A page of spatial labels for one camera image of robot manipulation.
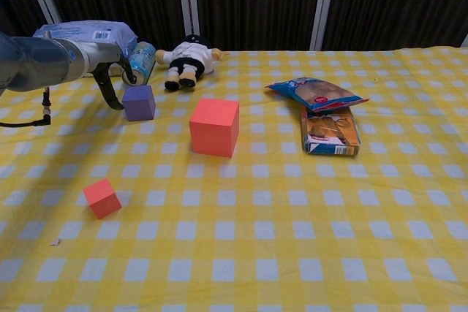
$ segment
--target small red cube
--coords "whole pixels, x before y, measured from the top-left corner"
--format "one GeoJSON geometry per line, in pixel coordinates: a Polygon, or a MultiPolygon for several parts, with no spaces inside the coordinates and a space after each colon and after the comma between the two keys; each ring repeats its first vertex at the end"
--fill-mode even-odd
{"type": "Polygon", "coordinates": [[[195,153],[231,157],[239,135],[239,103],[201,99],[189,126],[195,153]]]}
{"type": "Polygon", "coordinates": [[[83,189],[88,205],[97,218],[102,218],[122,207],[107,178],[83,189]]]}

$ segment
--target small debris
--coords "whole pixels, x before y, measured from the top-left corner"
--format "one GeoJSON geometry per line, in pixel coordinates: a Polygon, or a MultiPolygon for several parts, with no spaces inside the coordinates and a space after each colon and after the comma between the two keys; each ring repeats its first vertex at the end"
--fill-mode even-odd
{"type": "Polygon", "coordinates": [[[57,246],[61,243],[61,239],[58,237],[55,239],[52,243],[49,244],[49,246],[57,246]]]}

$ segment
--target snack bag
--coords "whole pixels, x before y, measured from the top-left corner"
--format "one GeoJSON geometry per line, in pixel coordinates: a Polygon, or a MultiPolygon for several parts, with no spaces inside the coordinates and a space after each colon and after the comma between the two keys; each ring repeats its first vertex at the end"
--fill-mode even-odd
{"type": "Polygon", "coordinates": [[[314,113],[336,110],[369,100],[317,78],[296,78],[287,82],[273,83],[267,87],[297,100],[314,113]]]}

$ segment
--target plush doll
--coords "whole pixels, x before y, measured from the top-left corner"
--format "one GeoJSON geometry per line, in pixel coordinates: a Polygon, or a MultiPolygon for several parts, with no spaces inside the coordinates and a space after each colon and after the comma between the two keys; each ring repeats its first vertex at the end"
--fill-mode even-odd
{"type": "Polygon", "coordinates": [[[214,69],[214,62],[222,59],[220,49],[211,49],[205,38],[191,34],[173,51],[158,50],[156,61],[158,64],[169,64],[169,72],[165,88],[177,91],[181,86],[195,87],[196,82],[204,73],[214,69]]]}

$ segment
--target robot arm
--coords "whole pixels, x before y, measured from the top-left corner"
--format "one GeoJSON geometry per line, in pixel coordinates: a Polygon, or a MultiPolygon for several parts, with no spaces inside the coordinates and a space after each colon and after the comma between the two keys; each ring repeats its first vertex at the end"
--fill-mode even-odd
{"type": "Polygon", "coordinates": [[[107,104],[122,110],[108,74],[114,63],[125,70],[126,83],[134,85],[136,77],[118,45],[52,39],[49,34],[45,38],[8,37],[0,32],[0,96],[5,89],[32,91],[91,73],[107,104]]]}

